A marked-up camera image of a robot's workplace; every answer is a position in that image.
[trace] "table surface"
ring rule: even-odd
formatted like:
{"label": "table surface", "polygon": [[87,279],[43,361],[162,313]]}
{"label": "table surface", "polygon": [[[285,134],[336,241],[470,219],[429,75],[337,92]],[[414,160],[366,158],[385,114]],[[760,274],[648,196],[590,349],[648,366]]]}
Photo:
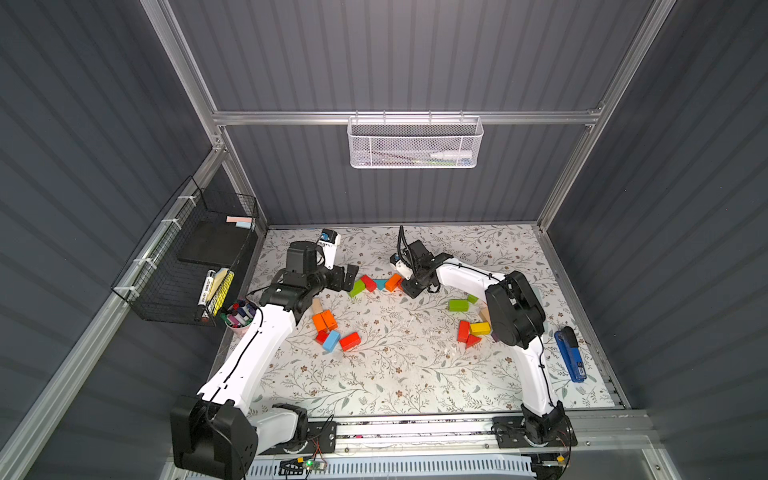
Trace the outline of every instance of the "table surface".
{"label": "table surface", "polygon": [[[539,288],[547,313],[545,334],[550,381],[567,409],[613,406],[589,347],[574,324],[571,310],[549,268],[530,225],[408,227],[408,241],[420,239],[433,254],[447,252],[471,265],[508,273],[523,272]],[[396,227],[338,229],[337,265],[359,265],[359,275],[387,279],[394,274]],[[320,230],[270,230],[252,289],[266,285],[285,266],[288,245],[317,240]],[[402,291],[363,291],[355,298],[325,290],[319,298],[331,310],[342,337],[357,332],[362,342],[345,353],[326,353],[315,342],[311,309],[278,349],[260,383],[250,415],[274,403],[302,406],[311,416],[398,415],[440,412],[519,410],[521,388],[510,346],[490,336],[469,349],[456,341],[459,320],[480,321],[482,301],[466,313],[450,313],[450,299],[466,293],[450,287],[411,299]],[[588,378],[573,383],[553,333],[570,325],[581,344]],[[230,352],[237,344],[233,338]]]}

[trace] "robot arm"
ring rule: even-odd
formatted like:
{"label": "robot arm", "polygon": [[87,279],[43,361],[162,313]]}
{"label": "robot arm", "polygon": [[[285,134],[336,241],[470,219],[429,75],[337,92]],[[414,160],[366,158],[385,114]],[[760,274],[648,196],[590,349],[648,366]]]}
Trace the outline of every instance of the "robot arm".
{"label": "robot arm", "polygon": [[403,274],[401,287],[416,298],[430,286],[453,286],[488,305],[493,330],[511,346],[522,387],[522,411],[526,438],[533,445],[553,440],[558,430],[567,431],[568,417],[562,402],[549,382],[544,343],[544,309],[525,275],[513,271],[507,275],[470,266],[447,253],[433,256],[421,240],[406,244],[400,227],[398,253],[390,258]]}
{"label": "robot arm", "polygon": [[[339,236],[323,230],[316,242],[292,242],[282,281],[269,285],[248,331],[230,358],[197,392],[170,412],[174,464],[218,478],[242,478],[255,455],[276,445],[293,450],[307,440],[305,409],[275,405],[246,418],[248,405],[280,344],[294,331],[312,298],[325,288],[350,291],[357,266],[334,266]],[[323,257],[318,263],[317,254]]]}

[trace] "wire basket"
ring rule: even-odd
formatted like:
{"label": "wire basket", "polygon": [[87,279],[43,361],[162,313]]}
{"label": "wire basket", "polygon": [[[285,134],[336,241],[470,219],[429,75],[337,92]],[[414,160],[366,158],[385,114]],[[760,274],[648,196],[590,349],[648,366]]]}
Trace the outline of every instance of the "wire basket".
{"label": "wire basket", "polygon": [[479,117],[420,123],[350,117],[347,135],[354,168],[473,168],[483,129]]}
{"label": "wire basket", "polygon": [[[144,320],[214,326],[219,308],[237,301],[251,253],[256,247],[256,199],[201,188],[184,198],[178,214],[173,219],[161,221],[165,227],[159,241],[146,255],[126,262],[112,290]],[[221,225],[227,222],[227,216],[250,217],[252,227],[229,267],[230,272],[206,303],[207,318],[201,318],[197,305],[200,291],[208,270],[218,270],[218,267],[182,261],[177,257],[200,222]],[[126,279],[128,272],[132,272],[131,278]]]}

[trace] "ribbed wall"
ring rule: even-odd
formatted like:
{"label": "ribbed wall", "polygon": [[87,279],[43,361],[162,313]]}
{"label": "ribbed wall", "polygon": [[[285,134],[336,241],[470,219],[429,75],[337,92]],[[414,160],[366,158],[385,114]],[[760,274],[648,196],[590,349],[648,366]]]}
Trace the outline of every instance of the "ribbed wall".
{"label": "ribbed wall", "polygon": [[[209,150],[138,2],[0,2],[0,445]],[[129,317],[28,478],[155,478],[216,334]]]}
{"label": "ribbed wall", "polygon": [[229,127],[271,224],[537,220],[580,125],[485,127],[472,169],[361,170],[345,127]]}
{"label": "ribbed wall", "polygon": [[763,478],[768,3],[678,2],[550,235],[686,478]]}
{"label": "ribbed wall", "polygon": [[571,110],[650,2],[171,2],[220,110]]}
{"label": "ribbed wall", "polygon": [[[597,107],[649,0],[171,2],[219,110]],[[360,171],[340,127],[228,127],[271,224],[536,220],[582,127],[487,126],[471,170]]]}

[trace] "white cable tray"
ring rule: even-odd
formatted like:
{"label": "white cable tray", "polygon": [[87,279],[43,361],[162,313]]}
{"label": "white cable tray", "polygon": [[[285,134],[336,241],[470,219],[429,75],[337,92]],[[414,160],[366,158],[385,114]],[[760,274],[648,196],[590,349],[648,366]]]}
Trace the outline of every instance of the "white cable tray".
{"label": "white cable tray", "polygon": [[[280,460],[253,460],[246,480],[280,480],[285,475],[278,475]],[[531,459],[520,455],[498,453],[479,455],[420,455],[418,457],[333,457],[328,460],[328,468],[323,472],[312,472],[312,478],[387,478],[387,477],[423,477],[450,475],[507,475],[520,478],[534,478],[531,471]],[[303,480],[301,475],[288,475],[288,478]],[[187,478],[215,480],[213,477],[190,472]]]}
{"label": "white cable tray", "polygon": [[483,129],[480,117],[350,117],[354,168],[473,168]]}

